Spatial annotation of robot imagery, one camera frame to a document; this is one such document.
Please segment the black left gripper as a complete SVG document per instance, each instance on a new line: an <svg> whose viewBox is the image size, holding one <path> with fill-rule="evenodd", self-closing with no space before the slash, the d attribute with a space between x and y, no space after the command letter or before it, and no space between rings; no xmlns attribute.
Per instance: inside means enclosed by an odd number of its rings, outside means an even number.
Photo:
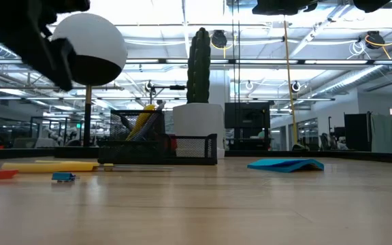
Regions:
<svg viewBox="0 0 392 245"><path fill-rule="evenodd" d="M76 52L67 38L49 40L59 14L85 12L90 0L0 0L0 43L63 91L72 86Z"/></svg>

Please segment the yellow highlighter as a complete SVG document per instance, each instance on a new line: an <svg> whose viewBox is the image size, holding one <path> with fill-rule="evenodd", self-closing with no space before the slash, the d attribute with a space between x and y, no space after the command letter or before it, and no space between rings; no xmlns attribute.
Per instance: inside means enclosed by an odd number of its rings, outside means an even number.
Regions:
<svg viewBox="0 0 392 245"><path fill-rule="evenodd" d="M136 141L136 140L144 140L146 134L141 134L142 127L146 124L148 119L151 117L151 113L141 113L137 116L135 121L135 126L132 128L131 132L125 139L126 141Z"/></svg>

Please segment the yellow handled scissors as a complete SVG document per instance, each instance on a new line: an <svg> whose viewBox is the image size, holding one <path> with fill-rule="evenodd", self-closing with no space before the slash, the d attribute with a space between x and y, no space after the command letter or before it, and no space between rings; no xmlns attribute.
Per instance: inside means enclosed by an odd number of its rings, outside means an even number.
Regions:
<svg viewBox="0 0 392 245"><path fill-rule="evenodd" d="M3 163L2 170L17 170L24 174L53 172L93 172L93 171L171 171L173 167L152 167L138 165L114 165L87 161L36 161L34 163Z"/></svg>

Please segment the small blue binder clip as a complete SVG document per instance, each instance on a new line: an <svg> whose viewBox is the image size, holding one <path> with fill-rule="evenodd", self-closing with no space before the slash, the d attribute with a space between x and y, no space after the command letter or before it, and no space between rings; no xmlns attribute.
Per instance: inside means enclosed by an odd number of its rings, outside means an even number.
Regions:
<svg viewBox="0 0 392 245"><path fill-rule="evenodd" d="M76 175L69 172L54 172L52 174L52 180L57 182L73 182L76 179Z"/></svg>

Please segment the black mesh desk organizer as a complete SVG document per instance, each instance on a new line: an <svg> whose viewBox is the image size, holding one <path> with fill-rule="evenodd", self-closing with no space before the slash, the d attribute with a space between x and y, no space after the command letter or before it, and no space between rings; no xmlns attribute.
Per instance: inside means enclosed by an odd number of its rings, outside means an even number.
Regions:
<svg viewBox="0 0 392 245"><path fill-rule="evenodd" d="M98 142L98 162L115 165L216 165L217 134L165 132L160 110L112 110L110 135Z"/></svg>

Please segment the blue sticky note pad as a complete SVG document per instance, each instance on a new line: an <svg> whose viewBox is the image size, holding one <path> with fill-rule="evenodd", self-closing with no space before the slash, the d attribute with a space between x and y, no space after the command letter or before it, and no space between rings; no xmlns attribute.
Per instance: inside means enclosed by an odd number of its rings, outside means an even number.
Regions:
<svg viewBox="0 0 392 245"><path fill-rule="evenodd" d="M325 170L324 164L315 159L261 159L248 164L247 168L280 173Z"/></svg>

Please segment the white globe table lamp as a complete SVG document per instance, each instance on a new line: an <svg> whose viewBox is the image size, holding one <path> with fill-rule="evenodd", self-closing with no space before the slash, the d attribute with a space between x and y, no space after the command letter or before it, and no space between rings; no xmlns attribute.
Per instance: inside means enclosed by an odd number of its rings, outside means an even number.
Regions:
<svg viewBox="0 0 392 245"><path fill-rule="evenodd" d="M122 33L109 20L96 14L79 13L64 18L56 26L52 41L66 39L73 48L69 59L72 81L84 85L84 134L81 146L55 149L60 158L96 157L98 150L91 147L90 129L93 88L114 81L127 62L127 47Z"/></svg>

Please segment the dark marker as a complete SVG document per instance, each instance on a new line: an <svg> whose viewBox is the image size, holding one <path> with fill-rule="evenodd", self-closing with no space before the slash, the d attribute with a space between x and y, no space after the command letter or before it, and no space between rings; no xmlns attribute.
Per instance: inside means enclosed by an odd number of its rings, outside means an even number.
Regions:
<svg viewBox="0 0 392 245"><path fill-rule="evenodd" d="M122 125L128 130L132 131L135 128L137 114L134 113L119 113L119 119Z"/></svg>

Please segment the green artificial cactus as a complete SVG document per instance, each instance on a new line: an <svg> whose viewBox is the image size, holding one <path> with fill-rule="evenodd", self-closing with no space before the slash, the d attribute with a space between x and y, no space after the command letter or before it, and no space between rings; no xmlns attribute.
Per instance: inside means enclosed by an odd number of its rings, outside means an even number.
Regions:
<svg viewBox="0 0 392 245"><path fill-rule="evenodd" d="M210 36L201 27L192 38L187 62L187 103L208 103L210 89Z"/></svg>

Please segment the white hexagonal plant pot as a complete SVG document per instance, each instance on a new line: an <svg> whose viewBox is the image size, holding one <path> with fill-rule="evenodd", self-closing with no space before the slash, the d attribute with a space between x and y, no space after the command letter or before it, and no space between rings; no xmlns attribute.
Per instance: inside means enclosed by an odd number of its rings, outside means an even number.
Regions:
<svg viewBox="0 0 392 245"><path fill-rule="evenodd" d="M174 133L177 136L217 134L216 156L225 158L224 110L219 104L188 103L173 108Z"/></svg>

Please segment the black partition panel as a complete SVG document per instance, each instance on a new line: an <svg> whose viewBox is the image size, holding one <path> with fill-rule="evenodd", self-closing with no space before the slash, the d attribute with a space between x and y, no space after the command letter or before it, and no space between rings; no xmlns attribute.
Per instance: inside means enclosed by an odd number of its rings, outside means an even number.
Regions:
<svg viewBox="0 0 392 245"><path fill-rule="evenodd" d="M371 114L345 114L344 128L346 146L349 150L371 152Z"/></svg>

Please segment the black aluminium table frame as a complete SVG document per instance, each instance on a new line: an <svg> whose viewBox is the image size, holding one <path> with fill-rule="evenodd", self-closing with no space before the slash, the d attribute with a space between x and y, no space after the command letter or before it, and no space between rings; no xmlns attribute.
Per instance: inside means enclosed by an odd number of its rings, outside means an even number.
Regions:
<svg viewBox="0 0 392 245"><path fill-rule="evenodd" d="M102 148L57 147L39 149L0 149L0 159L55 157L62 159L97 159L101 163L122 164L172 164L172 165L212 165L211 157L178 157L164 152L128 153ZM260 158L335 158L358 161L377 161L392 163L392 153L373 153L355 151L239 151L227 150L225 157L260 157Z"/></svg>

